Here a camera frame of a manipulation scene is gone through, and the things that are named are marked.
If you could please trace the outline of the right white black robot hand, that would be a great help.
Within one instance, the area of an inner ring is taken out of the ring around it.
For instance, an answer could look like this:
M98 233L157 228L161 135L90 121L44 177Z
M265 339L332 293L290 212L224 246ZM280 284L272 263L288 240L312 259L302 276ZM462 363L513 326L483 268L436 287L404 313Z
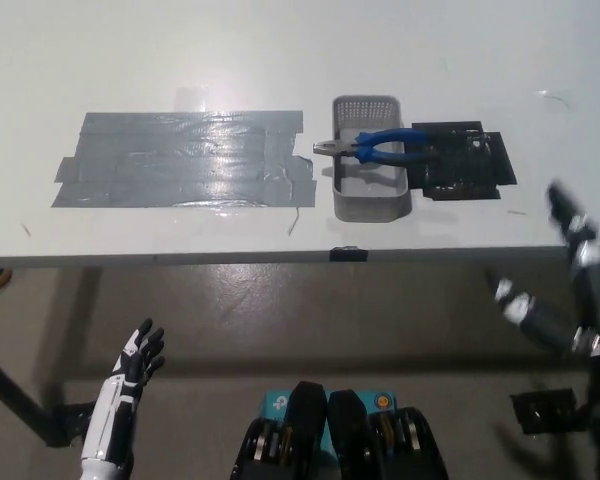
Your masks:
M487 284L502 316L526 338L550 351L600 357L600 240L598 229L565 186L547 189L550 215L564 239L580 323L567 328L560 312L492 271Z

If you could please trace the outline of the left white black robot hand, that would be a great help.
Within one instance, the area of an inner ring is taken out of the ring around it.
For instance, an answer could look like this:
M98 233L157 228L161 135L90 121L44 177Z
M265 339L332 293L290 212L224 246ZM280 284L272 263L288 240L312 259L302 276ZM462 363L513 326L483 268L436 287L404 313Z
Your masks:
M114 479L131 468L137 409L145 386L164 365L163 336L148 318L125 343L91 415L81 453L83 473L101 467Z

